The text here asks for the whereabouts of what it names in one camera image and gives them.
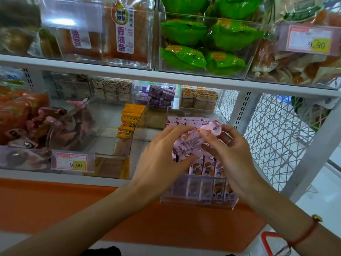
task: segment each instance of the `red string bracelet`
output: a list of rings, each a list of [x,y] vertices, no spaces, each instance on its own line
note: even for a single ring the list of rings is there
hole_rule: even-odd
[[[276,253],[274,256],[279,255],[281,252],[283,252],[284,250],[289,248],[288,253],[285,255],[290,255],[291,254],[291,248],[295,247],[296,245],[298,245],[300,242],[304,241],[307,237],[309,237],[309,235],[311,235],[311,233],[317,228],[318,223],[319,222],[323,222],[322,221],[322,217],[318,216],[318,215],[312,215],[311,216],[313,219],[313,224],[309,227],[309,229],[297,240],[293,241],[293,242],[288,242],[287,246],[284,246],[281,250],[279,250],[278,253]]]

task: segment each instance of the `person's left hand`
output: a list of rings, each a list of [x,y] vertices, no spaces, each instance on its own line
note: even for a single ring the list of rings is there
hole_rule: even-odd
[[[164,193],[196,160],[191,155],[181,162],[174,162],[172,149],[182,133],[193,126],[168,126],[147,145],[141,154],[131,187],[148,204]]]

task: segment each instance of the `person's right hand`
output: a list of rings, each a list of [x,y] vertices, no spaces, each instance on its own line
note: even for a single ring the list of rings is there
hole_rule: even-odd
[[[207,130],[200,129],[205,141],[212,146],[202,145],[202,148],[224,165],[228,183],[236,195],[245,201],[249,193],[266,182],[253,165],[250,147],[245,138],[232,126],[222,125],[222,131],[224,132],[218,138],[224,143]]]

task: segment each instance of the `white snack label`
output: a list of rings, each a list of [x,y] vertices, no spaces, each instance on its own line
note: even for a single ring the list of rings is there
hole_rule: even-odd
[[[87,155],[57,153],[56,169],[58,170],[87,170]]]
[[[112,3],[112,19],[116,24],[116,46],[120,53],[134,54],[134,8]]]
[[[289,26],[287,51],[301,51],[313,54],[329,54],[332,31],[328,29]]]
[[[91,49],[90,36],[87,31],[70,30],[70,34],[75,47]]]

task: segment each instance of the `clear acrylic bin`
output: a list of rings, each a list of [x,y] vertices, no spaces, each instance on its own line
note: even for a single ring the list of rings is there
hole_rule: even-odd
[[[262,24],[159,13],[159,70],[244,79],[264,32]]]

